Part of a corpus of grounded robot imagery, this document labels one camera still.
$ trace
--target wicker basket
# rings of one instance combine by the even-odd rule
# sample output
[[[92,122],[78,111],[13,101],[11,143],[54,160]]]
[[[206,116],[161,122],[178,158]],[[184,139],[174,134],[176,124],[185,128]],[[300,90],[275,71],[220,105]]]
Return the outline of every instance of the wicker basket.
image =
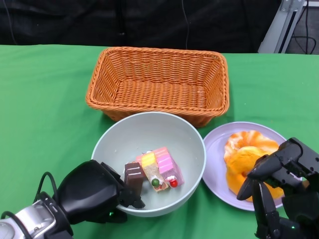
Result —
[[[86,102],[115,121],[158,111],[205,126],[228,110],[227,63],[209,51],[111,47],[98,59]]]

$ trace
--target green tablecloth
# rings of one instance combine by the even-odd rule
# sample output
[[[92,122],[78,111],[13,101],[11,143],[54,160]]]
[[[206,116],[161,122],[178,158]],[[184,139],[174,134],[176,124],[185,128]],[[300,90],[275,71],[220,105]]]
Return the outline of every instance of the green tablecloth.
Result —
[[[32,203],[41,175],[57,184],[89,160],[114,122],[84,101],[103,47],[0,46],[0,212]],[[319,56],[225,54],[228,113],[199,129],[204,137],[231,121],[252,121],[295,136],[319,151]],[[43,187],[52,193],[48,182]],[[81,223],[77,239],[253,239],[255,216],[229,206],[200,183],[181,208],[158,218],[129,217],[122,225]]]

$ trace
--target chocolate bar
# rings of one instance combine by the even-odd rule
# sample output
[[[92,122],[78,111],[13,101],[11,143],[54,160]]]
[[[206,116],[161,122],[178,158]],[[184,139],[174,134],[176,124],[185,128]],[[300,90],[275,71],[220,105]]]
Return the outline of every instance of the chocolate bar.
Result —
[[[124,182],[131,187],[138,196],[141,195],[143,180],[144,175],[139,163],[128,163],[125,165]]]

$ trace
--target wire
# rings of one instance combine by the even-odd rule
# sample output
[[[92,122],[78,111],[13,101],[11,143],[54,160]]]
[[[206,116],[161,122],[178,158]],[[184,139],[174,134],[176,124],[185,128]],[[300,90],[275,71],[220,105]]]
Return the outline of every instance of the wire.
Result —
[[[299,17],[299,19],[298,19],[296,25],[299,23],[299,21],[300,21],[301,18],[303,17],[305,10],[306,10],[306,7],[304,8],[303,12],[300,14],[300,17]]]
[[[5,219],[6,216],[11,217],[11,219],[14,220],[14,222],[19,226],[19,228],[21,229],[22,233],[25,236],[25,239],[32,239],[28,230],[25,228],[23,223],[15,214],[13,214],[12,212],[5,211],[4,213],[2,213],[1,219]]]
[[[308,33],[308,9],[309,9],[309,0],[307,0],[306,5],[306,55],[308,54],[308,41],[309,41],[309,33]]]
[[[18,45],[18,43],[15,40],[14,34],[13,34],[13,29],[12,29],[12,23],[11,23],[11,17],[10,17],[9,10],[8,10],[8,8],[6,6],[5,0],[2,0],[2,1],[3,1],[3,5],[5,7],[5,10],[6,10],[6,14],[8,15],[9,28],[10,28],[10,33],[11,33],[12,40],[13,40],[15,45]]]
[[[49,176],[49,178],[50,178],[50,180],[51,180],[51,184],[52,184],[52,188],[53,188],[53,193],[54,193],[54,196],[55,196],[55,201],[56,201],[57,204],[59,204],[59,202],[58,202],[59,197],[58,197],[58,192],[57,192],[57,189],[56,189],[56,184],[55,184],[55,181],[54,181],[54,178],[53,178],[52,174],[49,173],[49,172],[45,172],[45,173],[42,175],[41,180],[40,180],[40,184],[39,184],[38,190],[36,191],[36,195],[35,195],[35,198],[34,198],[33,203],[36,202],[37,196],[38,196],[38,194],[41,192],[42,185],[43,185],[43,181],[44,181],[44,179],[45,179],[46,176]]]
[[[187,16],[186,16],[186,13],[185,13],[185,9],[184,9],[184,0],[181,0],[181,7],[182,7],[182,9],[183,9],[185,21],[186,21],[186,24],[187,24],[187,35],[186,35],[186,43],[185,43],[185,47],[186,47],[186,50],[187,50],[188,36],[189,36],[189,23],[188,23],[188,20],[187,20]]]
[[[295,35],[293,34],[292,38],[295,39],[296,43],[297,43],[298,46],[302,49],[302,51],[303,51],[304,53],[306,53],[305,50],[301,47],[301,45],[300,45],[299,42],[297,41],[297,38],[307,38],[307,37],[306,37],[306,36],[295,36]],[[316,47],[316,45],[317,45],[317,41],[316,41],[316,39],[314,39],[314,38],[311,37],[311,36],[309,36],[308,38],[314,41],[313,49],[312,49],[311,52],[310,52],[310,55],[311,55],[311,54],[314,52],[314,50],[315,50],[315,47]]]

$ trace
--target black curtain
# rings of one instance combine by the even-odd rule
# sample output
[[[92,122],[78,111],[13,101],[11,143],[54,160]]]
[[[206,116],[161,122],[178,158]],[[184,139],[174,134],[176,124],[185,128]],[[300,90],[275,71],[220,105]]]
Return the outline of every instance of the black curtain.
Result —
[[[185,49],[181,0],[4,0],[19,45]],[[184,0],[188,48],[257,52],[279,0]],[[13,44],[0,0],[0,44]]]

